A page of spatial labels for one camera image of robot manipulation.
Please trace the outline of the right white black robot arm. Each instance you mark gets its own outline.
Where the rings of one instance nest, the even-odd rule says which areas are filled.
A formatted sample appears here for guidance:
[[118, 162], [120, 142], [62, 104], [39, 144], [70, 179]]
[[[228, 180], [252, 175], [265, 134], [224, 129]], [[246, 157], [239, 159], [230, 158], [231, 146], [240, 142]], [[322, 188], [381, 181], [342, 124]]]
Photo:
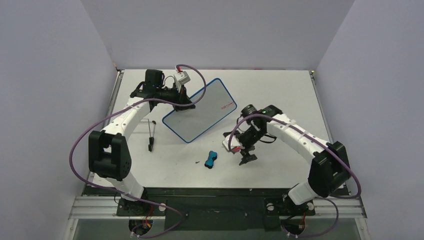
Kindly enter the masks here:
[[350, 179], [347, 152], [342, 143], [330, 143], [310, 134], [274, 105], [256, 109], [249, 104], [240, 116], [249, 128], [243, 132], [234, 129], [223, 145], [229, 152], [242, 155], [241, 165], [257, 159], [250, 152], [262, 137], [270, 135], [296, 151], [310, 166], [307, 179], [282, 196], [282, 207], [289, 215], [299, 216], [313, 210], [314, 198], [330, 196]]

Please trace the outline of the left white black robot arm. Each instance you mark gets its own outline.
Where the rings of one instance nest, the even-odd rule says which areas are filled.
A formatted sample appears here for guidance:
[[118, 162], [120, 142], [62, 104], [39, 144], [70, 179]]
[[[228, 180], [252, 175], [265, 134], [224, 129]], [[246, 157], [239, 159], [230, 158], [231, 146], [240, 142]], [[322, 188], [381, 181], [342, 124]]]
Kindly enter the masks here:
[[176, 111], [194, 109], [185, 84], [190, 81], [186, 71], [177, 69], [172, 87], [165, 85], [161, 70], [147, 69], [144, 81], [131, 92], [125, 111], [100, 131], [88, 136], [88, 167], [120, 191], [120, 206], [136, 215], [151, 208], [145, 188], [131, 173], [132, 158], [127, 140], [140, 121], [161, 101], [174, 103]]

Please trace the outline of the blue and black eraser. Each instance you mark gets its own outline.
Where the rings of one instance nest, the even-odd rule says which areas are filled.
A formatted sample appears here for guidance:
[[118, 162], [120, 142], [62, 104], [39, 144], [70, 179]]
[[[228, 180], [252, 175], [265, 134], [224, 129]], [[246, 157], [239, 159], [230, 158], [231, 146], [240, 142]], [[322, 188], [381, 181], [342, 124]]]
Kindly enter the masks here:
[[214, 166], [214, 161], [218, 158], [218, 154], [215, 151], [209, 151], [207, 160], [204, 163], [204, 166], [208, 169], [212, 169]]

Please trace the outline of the blue framed whiteboard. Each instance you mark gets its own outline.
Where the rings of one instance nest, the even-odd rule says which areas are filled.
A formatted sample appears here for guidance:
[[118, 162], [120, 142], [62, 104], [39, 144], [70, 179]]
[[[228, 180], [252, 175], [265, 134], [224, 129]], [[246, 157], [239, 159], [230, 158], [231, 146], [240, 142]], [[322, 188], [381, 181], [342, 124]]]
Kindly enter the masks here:
[[193, 94], [190, 100], [199, 100], [195, 108], [172, 110], [162, 118], [162, 123], [187, 144], [206, 133], [238, 107], [220, 78], [207, 83], [206, 87]]

